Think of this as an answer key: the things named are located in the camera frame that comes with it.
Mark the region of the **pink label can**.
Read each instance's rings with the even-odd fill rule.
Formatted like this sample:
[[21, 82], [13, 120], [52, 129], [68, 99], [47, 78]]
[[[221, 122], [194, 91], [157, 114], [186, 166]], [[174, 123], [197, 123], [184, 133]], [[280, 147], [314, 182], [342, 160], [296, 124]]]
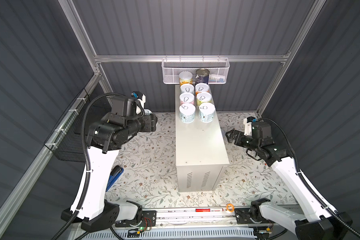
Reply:
[[195, 85], [195, 94], [198, 95], [199, 93], [209, 92], [210, 86], [205, 83], [199, 83]]
[[192, 93], [181, 93], [179, 98], [180, 98], [180, 105], [195, 104], [195, 95]]

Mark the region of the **orange yellow fruit can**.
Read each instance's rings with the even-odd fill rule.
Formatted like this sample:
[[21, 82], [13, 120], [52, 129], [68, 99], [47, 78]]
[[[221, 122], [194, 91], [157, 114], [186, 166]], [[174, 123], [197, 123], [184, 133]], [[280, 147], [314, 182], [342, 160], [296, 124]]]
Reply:
[[179, 84], [180, 86], [184, 84], [192, 84], [193, 83], [193, 74], [188, 71], [183, 71], [179, 73]]

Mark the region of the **green label can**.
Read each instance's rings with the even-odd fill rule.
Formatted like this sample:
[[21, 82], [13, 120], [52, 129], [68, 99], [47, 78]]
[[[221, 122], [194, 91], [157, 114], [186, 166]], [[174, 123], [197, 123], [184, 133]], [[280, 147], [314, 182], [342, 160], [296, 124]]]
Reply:
[[203, 103], [210, 103], [212, 101], [212, 95], [208, 92], [198, 93], [196, 97], [198, 107]]

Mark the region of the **can with pull tab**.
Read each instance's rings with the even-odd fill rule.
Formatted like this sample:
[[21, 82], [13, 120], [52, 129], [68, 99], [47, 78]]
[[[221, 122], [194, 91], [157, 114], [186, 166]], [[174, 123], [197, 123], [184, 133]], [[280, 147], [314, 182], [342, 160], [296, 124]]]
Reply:
[[216, 112], [215, 105], [212, 103], [202, 103], [199, 106], [199, 119], [203, 123], [210, 123], [214, 119]]

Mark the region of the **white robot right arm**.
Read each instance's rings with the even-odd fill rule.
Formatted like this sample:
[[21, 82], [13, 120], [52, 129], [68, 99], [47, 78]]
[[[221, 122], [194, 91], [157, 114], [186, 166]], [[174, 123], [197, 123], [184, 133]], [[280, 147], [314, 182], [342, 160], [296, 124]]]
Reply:
[[255, 152], [253, 159], [263, 160], [275, 171], [291, 191], [302, 209], [297, 214], [262, 198], [251, 202], [247, 216], [256, 224], [274, 222], [294, 233], [299, 240], [342, 240], [350, 231], [352, 219], [339, 213], [314, 187], [298, 167], [290, 144], [277, 145], [271, 126], [263, 121], [248, 118], [243, 132], [226, 132], [228, 142]]

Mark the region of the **white top can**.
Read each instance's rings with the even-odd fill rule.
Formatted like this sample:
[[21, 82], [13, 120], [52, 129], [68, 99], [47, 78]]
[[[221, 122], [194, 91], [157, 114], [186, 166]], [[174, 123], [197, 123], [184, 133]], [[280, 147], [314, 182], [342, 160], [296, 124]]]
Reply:
[[180, 120], [184, 124], [190, 124], [195, 120], [196, 107], [190, 103], [184, 103], [179, 107]]

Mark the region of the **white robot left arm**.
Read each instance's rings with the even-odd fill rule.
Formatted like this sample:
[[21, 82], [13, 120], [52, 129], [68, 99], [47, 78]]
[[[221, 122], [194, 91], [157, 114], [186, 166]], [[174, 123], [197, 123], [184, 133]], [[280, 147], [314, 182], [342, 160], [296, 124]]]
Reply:
[[[101, 120], [86, 127], [91, 107], [102, 98], [112, 98], [112, 109]], [[81, 223], [86, 234], [106, 230], [120, 221], [139, 225], [143, 207], [131, 201], [110, 203], [105, 193], [113, 164], [122, 146], [138, 133], [157, 129], [158, 118], [145, 110], [146, 97], [135, 91], [131, 96], [107, 93], [94, 98], [87, 106], [81, 126], [81, 147], [85, 168], [74, 203], [62, 212], [66, 223], [53, 236], [56, 240], [71, 224]]]

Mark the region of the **light teal can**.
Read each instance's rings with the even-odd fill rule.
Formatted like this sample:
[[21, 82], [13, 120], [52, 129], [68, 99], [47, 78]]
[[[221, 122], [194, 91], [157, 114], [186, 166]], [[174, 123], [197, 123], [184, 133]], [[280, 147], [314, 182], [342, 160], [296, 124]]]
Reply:
[[183, 84], [180, 86], [181, 93], [195, 94], [195, 87], [192, 84]]

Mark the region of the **dark blue tin can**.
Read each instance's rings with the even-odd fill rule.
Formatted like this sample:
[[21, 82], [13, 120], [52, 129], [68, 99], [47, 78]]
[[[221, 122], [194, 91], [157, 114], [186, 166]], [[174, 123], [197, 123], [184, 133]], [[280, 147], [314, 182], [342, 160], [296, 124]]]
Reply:
[[210, 71], [208, 69], [196, 70], [195, 84], [209, 84]]

